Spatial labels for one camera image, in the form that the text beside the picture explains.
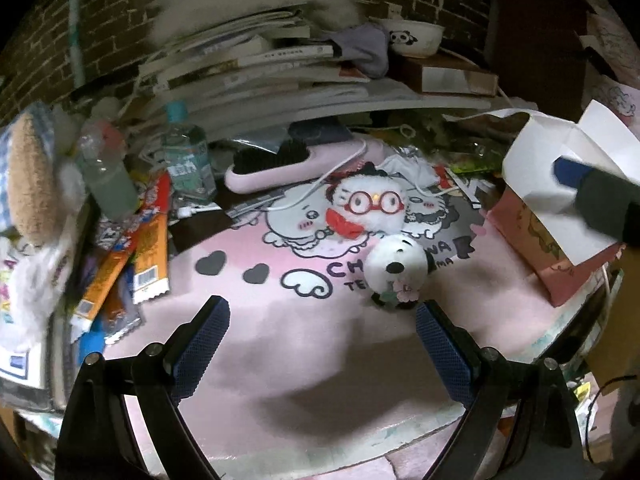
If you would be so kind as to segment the brown and white plush toy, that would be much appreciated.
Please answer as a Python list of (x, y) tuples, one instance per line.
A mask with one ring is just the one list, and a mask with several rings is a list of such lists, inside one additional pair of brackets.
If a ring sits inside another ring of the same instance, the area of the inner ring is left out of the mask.
[(73, 272), (87, 192), (55, 147), (54, 114), (29, 104), (1, 133), (1, 341), (42, 341)]

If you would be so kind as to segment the stack of books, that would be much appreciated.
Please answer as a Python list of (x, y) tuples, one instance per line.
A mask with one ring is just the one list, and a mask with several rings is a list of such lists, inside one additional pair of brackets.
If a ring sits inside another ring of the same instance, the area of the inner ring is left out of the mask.
[(486, 110), (489, 101), (452, 93), (420, 94), (363, 73), (356, 55), (311, 37), (306, 4), (254, 12), (180, 30), (139, 67), (129, 120), (151, 133), (166, 107), (218, 141), (300, 120), (391, 110)]

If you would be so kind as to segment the blue snack packet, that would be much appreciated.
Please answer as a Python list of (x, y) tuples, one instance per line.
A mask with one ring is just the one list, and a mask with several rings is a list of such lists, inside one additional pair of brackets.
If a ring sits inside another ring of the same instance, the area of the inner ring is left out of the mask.
[(105, 348), (105, 332), (101, 324), (93, 324), (87, 333), (79, 338), (77, 364), (81, 365), (85, 358), (94, 352), (102, 353)]

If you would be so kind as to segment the clear green liquid bottle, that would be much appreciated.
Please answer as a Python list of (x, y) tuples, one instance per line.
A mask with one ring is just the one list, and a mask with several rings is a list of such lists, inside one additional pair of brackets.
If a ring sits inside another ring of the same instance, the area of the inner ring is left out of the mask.
[(122, 221), (134, 214), (138, 192), (124, 164), (124, 138), (105, 120), (82, 126), (76, 159), (86, 185), (102, 214)]

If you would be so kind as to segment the orange snack packet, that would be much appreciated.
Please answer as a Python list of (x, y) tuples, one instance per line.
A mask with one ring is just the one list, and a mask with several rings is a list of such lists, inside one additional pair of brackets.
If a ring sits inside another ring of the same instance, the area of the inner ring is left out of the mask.
[(123, 226), (119, 226), (111, 237), (102, 237), (102, 240), (108, 243), (107, 252), (96, 266), (96, 273), (93, 274), (70, 318), (70, 324), (79, 333), (87, 333), (90, 330), (120, 272), (134, 254), (141, 225), (142, 214), (134, 214)]
[(134, 304), (142, 304), (169, 292), (169, 206), (170, 177), (163, 172), (146, 191), (141, 211), (138, 244), (134, 253)]

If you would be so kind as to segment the white plush with red glasses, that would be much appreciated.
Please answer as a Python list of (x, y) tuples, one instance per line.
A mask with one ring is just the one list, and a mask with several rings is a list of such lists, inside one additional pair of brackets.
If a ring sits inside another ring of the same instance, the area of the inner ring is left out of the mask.
[(349, 240), (364, 233), (399, 234), (404, 226), (407, 195), (390, 177), (354, 174), (331, 186), (326, 197), (326, 223)]

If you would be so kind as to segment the panda plush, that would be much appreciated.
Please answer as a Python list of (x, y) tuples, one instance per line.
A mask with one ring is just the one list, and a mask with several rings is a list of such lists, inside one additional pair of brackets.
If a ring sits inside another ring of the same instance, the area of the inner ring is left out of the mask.
[(403, 235), (382, 238), (363, 263), (373, 302), (397, 310), (412, 310), (419, 304), (421, 289), (435, 270), (433, 256)]

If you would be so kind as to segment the teal label drink bottle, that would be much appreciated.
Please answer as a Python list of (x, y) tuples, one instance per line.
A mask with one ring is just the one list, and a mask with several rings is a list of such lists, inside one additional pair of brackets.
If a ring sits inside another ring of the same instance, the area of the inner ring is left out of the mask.
[(185, 102), (169, 102), (165, 112), (163, 153), (174, 190), (192, 202), (209, 203), (217, 189), (206, 134), (190, 122)]

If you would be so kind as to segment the panda ceramic bowl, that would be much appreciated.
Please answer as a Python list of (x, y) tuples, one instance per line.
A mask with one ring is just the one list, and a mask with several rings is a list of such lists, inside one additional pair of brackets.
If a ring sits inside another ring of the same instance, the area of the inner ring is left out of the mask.
[(436, 24), (386, 18), (378, 20), (390, 37), (390, 47), (409, 58), (429, 58), (437, 53), (445, 29)]

